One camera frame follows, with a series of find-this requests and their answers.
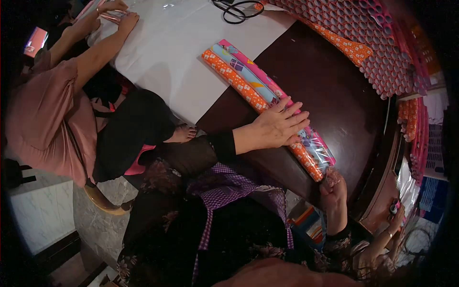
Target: purple checkered apron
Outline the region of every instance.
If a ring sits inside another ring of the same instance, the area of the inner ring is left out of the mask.
[[[206,183],[206,178],[218,179],[218,183]],[[207,222],[204,232],[202,233],[198,250],[207,250],[209,245],[213,211],[239,198],[246,197],[254,191],[265,192],[270,201],[274,203],[277,209],[277,214],[284,221],[285,229],[287,230],[287,246],[289,249],[293,249],[293,237],[291,235],[290,226],[287,223],[284,191],[278,187],[258,185],[251,179],[238,174],[229,166],[217,163],[205,172],[197,181],[191,183],[187,188],[187,193],[200,196],[207,208]],[[197,274],[198,254],[196,254],[192,282],[195,282]]]

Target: woman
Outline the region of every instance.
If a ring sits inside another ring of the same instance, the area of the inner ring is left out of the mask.
[[[118,271],[128,286],[363,285],[356,281],[349,256],[347,188],[339,173],[329,169],[320,187],[328,226],[319,253],[291,233],[285,195],[275,182],[229,164],[237,154],[298,140],[295,133],[309,124],[308,112],[291,117],[301,103],[284,111],[288,100],[252,124],[181,145],[201,141],[190,149],[208,161],[203,169],[217,161],[228,165],[217,163],[203,173],[167,153],[153,162],[134,202],[125,248],[118,257]],[[162,217],[152,219],[135,236],[142,205]]]
[[[371,243],[361,241],[352,248],[353,268],[360,278],[371,276],[371,271],[375,269],[388,275],[395,271],[394,262],[397,260],[398,251],[404,237],[404,229],[398,230],[404,217],[405,207],[401,204],[394,216],[394,220],[386,230],[376,236]],[[390,252],[383,254],[392,237],[393,245]]]
[[[67,27],[73,25],[72,5],[70,2],[56,1],[50,9],[48,24],[47,49],[51,49],[60,39]],[[100,25],[100,21],[94,21],[94,30]],[[83,54],[89,49],[86,39],[82,39],[75,44],[62,56],[61,61],[68,61]],[[117,72],[109,64],[105,65],[83,86],[83,91],[90,99],[100,99],[102,104],[110,108],[109,103],[116,103],[123,87],[116,81]]]
[[[91,106],[82,90],[120,51],[139,20],[136,13],[125,16],[114,34],[78,57],[61,61],[75,43],[98,27],[100,13],[127,8],[121,0],[106,2],[67,27],[32,73],[12,90],[6,138],[25,164],[69,176],[84,186],[87,181],[91,184],[123,175],[144,145],[184,142],[195,136],[194,129],[176,128],[169,119],[169,108],[150,91],[129,94],[110,118],[97,118],[93,108],[109,110]]]

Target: white table cover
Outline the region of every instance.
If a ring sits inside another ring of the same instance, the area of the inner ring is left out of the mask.
[[[125,2],[140,20],[112,65],[137,86],[157,93],[190,124],[195,124],[229,86],[202,62],[205,49],[227,39],[255,59],[295,21],[286,13],[265,11],[232,25],[208,0],[136,1]],[[101,27],[88,38],[89,45],[117,28],[102,19]]]

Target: pink blouse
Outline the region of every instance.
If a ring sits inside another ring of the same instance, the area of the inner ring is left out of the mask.
[[[83,166],[64,126],[67,120],[92,181],[97,132],[105,119],[94,117],[93,106],[82,91],[75,92],[76,59],[50,68],[47,52],[35,65],[26,83],[12,91],[6,115],[8,146],[24,163],[86,183]]]

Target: black floral clothing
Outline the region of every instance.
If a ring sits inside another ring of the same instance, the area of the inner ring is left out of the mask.
[[[141,192],[167,193],[176,196],[179,203],[121,252],[118,272],[128,286],[191,286],[196,253],[200,262],[194,286],[212,286],[252,260],[270,257],[314,271],[353,276],[347,228],[328,236],[321,253],[296,234],[295,248],[290,250],[280,217],[249,197],[214,211],[208,250],[198,251],[207,220],[202,200],[185,195],[182,176],[162,159],[151,166]]]

